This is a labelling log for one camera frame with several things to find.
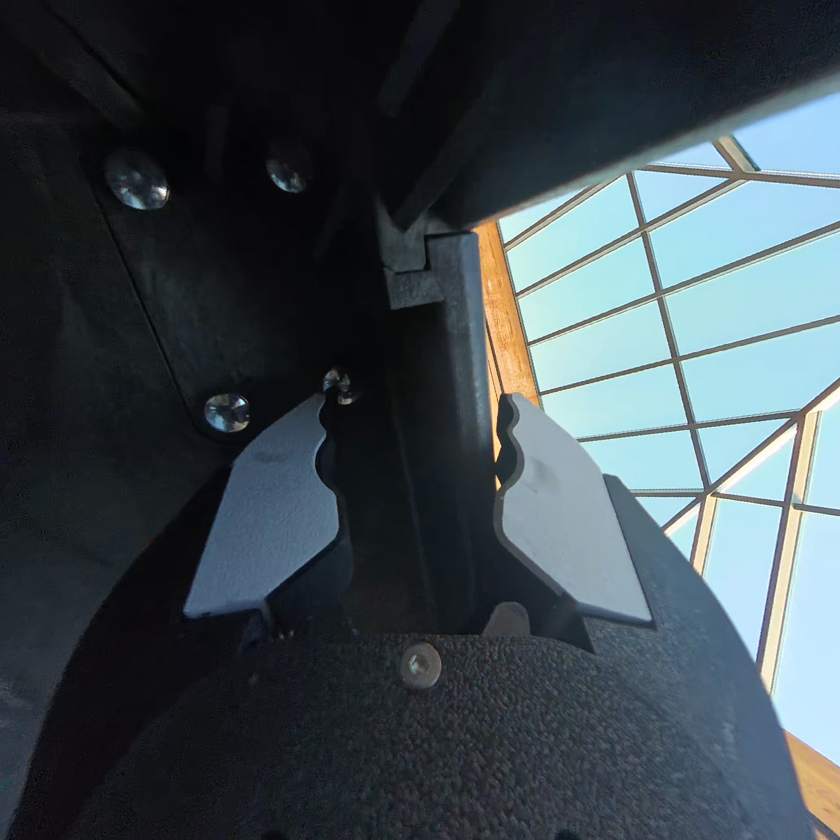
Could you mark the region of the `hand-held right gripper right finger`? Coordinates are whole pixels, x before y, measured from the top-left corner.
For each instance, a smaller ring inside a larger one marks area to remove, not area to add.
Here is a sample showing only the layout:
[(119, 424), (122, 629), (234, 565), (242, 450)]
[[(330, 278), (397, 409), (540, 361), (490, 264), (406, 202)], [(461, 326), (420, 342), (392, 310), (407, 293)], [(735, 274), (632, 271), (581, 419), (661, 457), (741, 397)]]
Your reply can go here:
[(483, 634), (595, 647), (586, 620), (654, 630), (654, 524), (570, 433), (519, 393), (499, 400)]

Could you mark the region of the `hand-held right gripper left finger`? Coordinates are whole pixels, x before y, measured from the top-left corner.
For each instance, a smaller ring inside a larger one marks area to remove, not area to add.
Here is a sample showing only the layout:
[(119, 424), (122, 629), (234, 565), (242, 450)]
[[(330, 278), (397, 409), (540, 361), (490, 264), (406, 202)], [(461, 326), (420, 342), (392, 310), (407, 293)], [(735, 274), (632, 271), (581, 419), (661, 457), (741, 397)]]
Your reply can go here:
[(182, 608), (188, 620), (249, 615), (303, 636), (329, 623), (354, 576), (326, 393), (310, 395), (232, 464)]

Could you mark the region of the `round metal screw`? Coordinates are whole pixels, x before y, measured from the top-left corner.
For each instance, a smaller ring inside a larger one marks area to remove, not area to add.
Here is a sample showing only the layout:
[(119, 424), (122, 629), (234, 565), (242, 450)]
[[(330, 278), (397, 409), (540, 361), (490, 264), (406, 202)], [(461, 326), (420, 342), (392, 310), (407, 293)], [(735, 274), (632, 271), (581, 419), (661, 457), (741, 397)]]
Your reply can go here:
[(237, 393), (211, 395), (203, 405), (203, 416), (206, 425), (215, 433), (237, 434), (249, 425), (249, 401)]
[(271, 182), (282, 192), (300, 195), (307, 191), (312, 176), (306, 155), (288, 150), (270, 150), (265, 167)]
[(340, 365), (334, 365), (323, 376), (322, 393), (336, 406), (351, 406), (361, 398), (350, 373)]
[(150, 212), (162, 209), (170, 200), (164, 170), (139, 148), (113, 150), (104, 159), (102, 169), (108, 188), (126, 207)]

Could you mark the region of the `glass skylight with metal bars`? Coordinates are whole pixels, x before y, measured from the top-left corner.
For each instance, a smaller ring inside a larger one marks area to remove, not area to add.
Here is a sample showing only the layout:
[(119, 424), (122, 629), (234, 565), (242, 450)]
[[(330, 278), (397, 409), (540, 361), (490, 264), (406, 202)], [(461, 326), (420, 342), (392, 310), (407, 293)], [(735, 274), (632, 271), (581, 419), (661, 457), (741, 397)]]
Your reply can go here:
[(543, 410), (704, 577), (838, 762), (839, 97), (503, 217)]

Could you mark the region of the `black plastic desk frame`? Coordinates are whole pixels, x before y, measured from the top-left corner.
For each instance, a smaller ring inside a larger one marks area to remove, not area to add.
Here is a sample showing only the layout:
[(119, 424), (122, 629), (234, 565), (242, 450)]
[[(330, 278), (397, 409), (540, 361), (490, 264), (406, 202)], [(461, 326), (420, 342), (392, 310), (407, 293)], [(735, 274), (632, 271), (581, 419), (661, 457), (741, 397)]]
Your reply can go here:
[[(2, 2), (2, 838), (815, 838), (617, 476), (653, 632), (483, 634), (474, 229), (835, 92), (838, 2)], [(162, 209), (106, 184), (130, 146)], [(341, 612), (186, 619), (232, 464), (334, 365)]]

